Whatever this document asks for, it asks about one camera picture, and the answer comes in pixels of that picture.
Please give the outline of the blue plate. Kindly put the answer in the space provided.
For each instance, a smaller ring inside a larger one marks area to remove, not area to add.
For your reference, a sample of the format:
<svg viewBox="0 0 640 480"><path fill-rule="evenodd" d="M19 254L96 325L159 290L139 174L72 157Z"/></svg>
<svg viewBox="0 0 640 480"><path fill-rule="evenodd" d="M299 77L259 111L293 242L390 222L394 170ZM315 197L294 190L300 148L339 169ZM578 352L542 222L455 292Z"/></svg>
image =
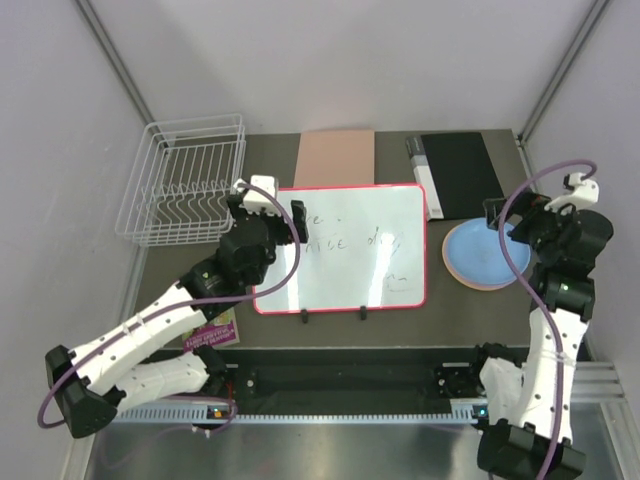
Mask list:
<svg viewBox="0 0 640 480"><path fill-rule="evenodd" d="M484 218L467 220L447 236L449 260L464 279L482 285L516 281L504 258L498 231L489 229Z"/></svg>

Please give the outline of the purple plate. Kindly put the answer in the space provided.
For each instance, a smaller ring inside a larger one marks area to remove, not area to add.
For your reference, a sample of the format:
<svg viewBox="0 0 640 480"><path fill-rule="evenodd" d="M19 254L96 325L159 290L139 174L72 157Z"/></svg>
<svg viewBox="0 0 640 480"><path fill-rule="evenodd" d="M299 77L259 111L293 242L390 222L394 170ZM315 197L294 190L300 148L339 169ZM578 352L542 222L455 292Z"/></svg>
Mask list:
<svg viewBox="0 0 640 480"><path fill-rule="evenodd" d="M449 274L456 281L458 281L460 284L462 284L465 287L470 288L472 290L490 292L490 291L496 291L496 290L505 288L508 285L510 285L511 283L513 283L513 282L507 282L507 283L502 283L502 284L498 284L498 285L482 285L482 284L474 283L474 282L471 282L471 281L468 281L468 280L464 279L453 268L453 265L452 265L451 261L449 260L449 256L448 256L448 253L447 253L448 252L448 250L447 250L448 243L449 243L449 237L447 236L447 237L445 237L445 239L443 241L443 244L442 244L442 248L441 248L443 262L444 262L445 268L447 269Z"/></svg>

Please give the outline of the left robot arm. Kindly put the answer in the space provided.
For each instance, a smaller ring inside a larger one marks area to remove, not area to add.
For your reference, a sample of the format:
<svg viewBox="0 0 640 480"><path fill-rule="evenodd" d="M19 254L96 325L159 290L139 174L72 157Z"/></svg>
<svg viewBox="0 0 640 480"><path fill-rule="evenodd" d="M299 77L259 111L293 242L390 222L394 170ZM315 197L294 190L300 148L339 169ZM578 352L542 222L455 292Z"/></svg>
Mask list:
<svg viewBox="0 0 640 480"><path fill-rule="evenodd" d="M292 245L299 258L308 231L300 200L284 208L272 194L245 190L230 195L227 205L234 223L212 256L110 332L46 354L50 391L45 400L57 404L60 422L73 438L93 435L118 414L162 398L229 396L226 364L209 345L169 360L148 359L176 337L252 300L248 290L264 282L277 247Z"/></svg>

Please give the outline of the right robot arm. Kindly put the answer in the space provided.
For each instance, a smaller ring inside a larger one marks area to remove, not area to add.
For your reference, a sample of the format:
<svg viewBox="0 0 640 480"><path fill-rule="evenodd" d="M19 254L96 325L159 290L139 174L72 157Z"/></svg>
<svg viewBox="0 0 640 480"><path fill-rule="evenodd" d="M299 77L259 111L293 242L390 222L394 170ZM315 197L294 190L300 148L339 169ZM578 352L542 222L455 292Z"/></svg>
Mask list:
<svg viewBox="0 0 640 480"><path fill-rule="evenodd" d="M530 189L513 199L484 203L488 227L513 215L507 238L529 246L538 260L525 280L532 296L530 347L524 363L497 344L467 370L469 388L486 396L489 418L477 453L478 467L503 479L576 479L586 456L576 449L570 421L580 344L595 305L591 272L612 238L603 215Z"/></svg>

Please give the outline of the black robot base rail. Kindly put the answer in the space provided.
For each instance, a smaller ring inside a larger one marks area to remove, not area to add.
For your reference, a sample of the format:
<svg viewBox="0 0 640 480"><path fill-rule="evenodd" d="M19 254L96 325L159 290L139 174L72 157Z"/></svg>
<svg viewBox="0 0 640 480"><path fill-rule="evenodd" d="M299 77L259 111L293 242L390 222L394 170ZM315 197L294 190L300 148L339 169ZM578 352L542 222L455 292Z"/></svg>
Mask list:
<svg viewBox="0 0 640 480"><path fill-rule="evenodd" d="M481 399L471 348L222 349L243 414L443 413Z"/></svg>

